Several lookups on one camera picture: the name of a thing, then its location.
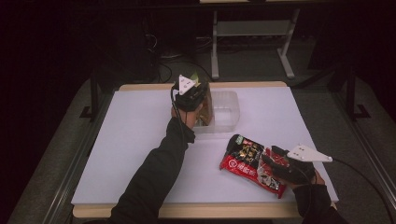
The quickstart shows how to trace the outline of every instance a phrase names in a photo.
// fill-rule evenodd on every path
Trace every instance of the black cable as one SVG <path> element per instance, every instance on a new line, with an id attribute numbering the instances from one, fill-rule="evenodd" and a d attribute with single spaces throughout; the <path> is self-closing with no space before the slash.
<path id="1" fill-rule="evenodd" d="M 235 36 L 233 36 L 233 37 L 224 38 L 224 39 L 218 41 L 218 53 L 235 54 L 240 51 L 246 50 L 243 48 L 243 45 L 241 44 L 240 40 L 241 40 L 240 36 L 237 36 L 237 38 L 235 38 Z"/>
<path id="2" fill-rule="evenodd" d="M 111 56 L 107 51 L 105 51 L 104 49 L 102 49 L 102 47 L 100 47 L 90 35 L 85 34 L 86 37 L 88 37 L 88 39 L 91 41 L 91 43 L 104 55 L 106 56 L 110 61 L 112 61 L 114 64 L 116 64 L 119 68 L 121 68 L 125 73 L 127 74 L 133 74 L 135 75 L 132 71 L 130 71 L 129 69 L 127 69 L 124 65 L 122 65 L 122 63 L 120 61 L 118 61 L 117 59 L 115 59 L 113 56 Z M 123 78 L 125 78 L 126 80 L 129 78 L 126 75 L 124 75 L 123 73 L 119 73 L 119 75 Z"/>
<path id="3" fill-rule="evenodd" d="M 207 41 L 196 47 L 196 49 L 195 49 L 196 53 L 208 52 L 209 48 L 212 46 L 211 45 L 213 43 L 212 37 L 203 37 L 203 39 L 207 39 Z"/>
<path id="4" fill-rule="evenodd" d="M 306 218 L 306 215 L 309 214 L 309 210 L 311 210 L 311 204 L 312 204 L 312 183 L 308 176 L 304 173 L 304 171 L 302 171 L 300 168 L 298 168 L 297 166 L 293 167 L 294 169 L 296 169 L 297 171 L 299 171 L 306 179 L 306 181 L 308 182 L 308 186 L 309 186 L 309 205 L 308 208 L 305 211 L 305 214 L 303 215 L 303 219 Z"/>
<path id="5" fill-rule="evenodd" d="M 69 214 L 67 215 L 66 220 L 64 221 L 64 223 L 67 223 L 67 220 L 69 220 L 69 223 L 72 224 L 73 223 L 73 208 L 70 210 Z"/>
<path id="6" fill-rule="evenodd" d="M 181 148 L 183 148 L 184 147 L 184 145 L 185 145 L 185 137 L 184 137 L 184 131 L 183 131 L 183 124 L 182 124 L 182 120 L 181 120 L 181 116 L 180 116 L 180 112 L 178 111 L 178 108 L 177 108 L 177 106 L 176 106 L 176 104 L 175 104 L 175 98 L 174 98 L 174 95 L 173 95 L 173 91 L 175 90 L 175 87 L 172 87 L 171 88 L 171 101 L 172 101 L 172 107 L 174 108 L 174 110 L 175 110 L 175 112 L 176 112 L 176 116 L 177 116 L 177 119 L 178 119 L 178 124 L 179 124 L 179 126 L 180 126 L 180 132 L 181 132 Z"/>
<path id="7" fill-rule="evenodd" d="M 212 81 L 212 82 L 214 81 L 213 78 L 212 78 L 212 76 L 210 76 L 210 74 L 209 74 L 200 64 L 198 64 L 198 63 L 189 62 L 189 61 L 168 62 L 168 63 L 191 63 L 191 64 L 194 64 L 194 65 L 200 67 L 202 70 L 204 70 L 204 72 L 206 73 L 206 75 L 209 77 L 210 81 Z"/>
<path id="8" fill-rule="evenodd" d="M 358 173 L 358 175 L 360 175 L 361 177 L 363 177 L 370 185 L 371 187 L 375 190 L 375 192 L 378 194 L 379 198 L 381 199 L 382 203 L 385 206 L 385 209 L 387 210 L 388 216 L 389 216 L 389 220 L 391 224 L 394 224 L 394 220 L 393 220 L 393 216 L 392 213 L 390 212 L 389 206 L 387 204 L 387 201 L 385 200 L 384 196 L 381 194 L 381 192 L 379 191 L 379 189 L 375 186 L 375 184 L 373 184 L 373 182 L 370 181 L 369 178 L 367 178 L 364 174 L 362 174 L 359 170 L 357 170 L 355 167 L 349 165 L 348 163 L 338 160 L 336 158 L 332 158 L 334 161 L 338 161 L 342 164 L 344 164 L 345 166 L 349 167 L 350 169 L 352 169 L 353 171 L 355 171 L 356 173 Z"/>
<path id="9" fill-rule="evenodd" d="M 169 66 L 166 66 L 163 63 L 159 63 L 159 65 L 161 65 L 161 66 L 163 66 L 163 67 L 165 67 L 165 68 L 167 68 L 169 70 L 169 77 L 166 80 L 163 80 L 163 78 L 161 77 L 161 73 L 159 73 L 159 75 L 158 75 L 159 82 L 161 81 L 161 83 L 166 83 L 166 82 L 169 81 L 169 79 L 171 79 L 171 77 L 173 75 L 172 74 L 172 69 Z"/>

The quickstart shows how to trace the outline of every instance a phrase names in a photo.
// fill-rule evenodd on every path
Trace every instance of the clear plastic container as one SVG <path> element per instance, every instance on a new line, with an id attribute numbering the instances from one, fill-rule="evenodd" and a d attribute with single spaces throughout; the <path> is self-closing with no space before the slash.
<path id="1" fill-rule="evenodd" d="M 231 133 L 239 120 L 238 95 L 234 91 L 212 91 L 213 119 L 208 126 L 194 126 L 195 133 Z"/>

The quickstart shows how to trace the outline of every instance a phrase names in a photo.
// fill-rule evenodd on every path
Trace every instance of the snack package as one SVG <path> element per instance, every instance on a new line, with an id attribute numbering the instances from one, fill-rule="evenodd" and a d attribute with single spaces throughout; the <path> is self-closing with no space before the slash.
<path id="1" fill-rule="evenodd" d="M 210 121 L 213 119 L 213 101 L 209 83 L 207 83 L 207 91 L 205 99 L 203 100 L 203 107 L 199 111 L 197 119 L 199 126 L 208 126 Z"/>
<path id="2" fill-rule="evenodd" d="M 280 199 L 286 185 L 273 177 L 271 167 L 261 159 L 262 153 L 278 164 L 288 165 L 283 157 L 271 151 L 270 148 L 236 134 L 230 139 L 219 168 L 253 181 L 260 187 L 277 194 Z"/>
<path id="3" fill-rule="evenodd" d="M 195 87 L 202 85 L 201 89 L 206 91 L 205 98 L 202 101 L 203 107 L 198 112 L 196 125 L 209 126 L 210 121 L 213 119 L 213 101 L 212 94 L 210 93 L 209 82 L 200 83 L 198 74 L 196 72 L 192 74 L 190 79 L 195 81 Z"/>

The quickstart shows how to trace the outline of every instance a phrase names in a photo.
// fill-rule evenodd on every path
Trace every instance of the gray floor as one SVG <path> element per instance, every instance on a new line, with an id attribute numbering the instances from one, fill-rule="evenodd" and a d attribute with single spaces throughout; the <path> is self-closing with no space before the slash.
<path id="1" fill-rule="evenodd" d="M 259 44 L 235 53 L 221 53 L 219 81 L 280 80 L 291 86 L 317 72 L 306 69 L 315 41 L 294 40 L 288 57 L 296 78 L 288 80 L 276 54 L 279 43 L 264 39 Z M 205 75 L 200 66 L 183 62 L 186 60 L 182 58 L 164 62 L 173 72 L 170 81 L 179 74 L 188 76 L 195 71 Z M 196 62 L 210 72 L 208 52 L 198 54 Z M 168 72 L 165 67 L 161 68 L 163 78 Z M 393 218 L 396 218 L 395 208 L 387 197 L 394 197 L 392 193 L 395 193 L 391 180 L 396 179 L 396 163 L 393 162 L 396 158 L 396 124 L 375 99 L 370 87 L 359 79 L 356 104 L 364 105 L 371 118 L 351 122 L 344 110 L 345 90 L 328 92 L 325 88 L 328 79 L 325 77 L 303 90 L 293 90 L 314 143 L 323 153 L 353 165 L 375 183 L 387 198 Z M 73 206 L 70 201 L 88 159 L 85 155 L 99 130 L 111 95 L 101 94 L 102 110 L 96 122 L 79 117 L 84 106 L 90 105 L 90 100 L 90 83 L 87 80 L 70 105 L 8 223 L 83 223 L 88 220 L 72 217 Z M 333 162 L 325 167 L 340 198 L 337 208 L 347 220 L 351 223 L 389 223 L 384 205 L 362 177 L 341 163 Z M 265 222 L 250 220 L 227 223 Z M 273 223 L 301 223 L 301 219 L 277 219 Z"/>

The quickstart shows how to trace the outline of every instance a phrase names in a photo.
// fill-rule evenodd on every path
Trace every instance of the red snack bag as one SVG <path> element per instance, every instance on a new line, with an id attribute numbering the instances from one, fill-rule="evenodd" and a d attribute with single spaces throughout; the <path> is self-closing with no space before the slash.
<path id="1" fill-rule="evenodd" d="M 288 165 L 283 157 L 271 151 L 270 148 L 236 134 L 230 139 L 219 168 L 255 182 L 262 188 L 277 194 L 280 199 L 286 185 L 273 178 L 271 167 L 261 159 L 262 153 L 278 164 Z"/>

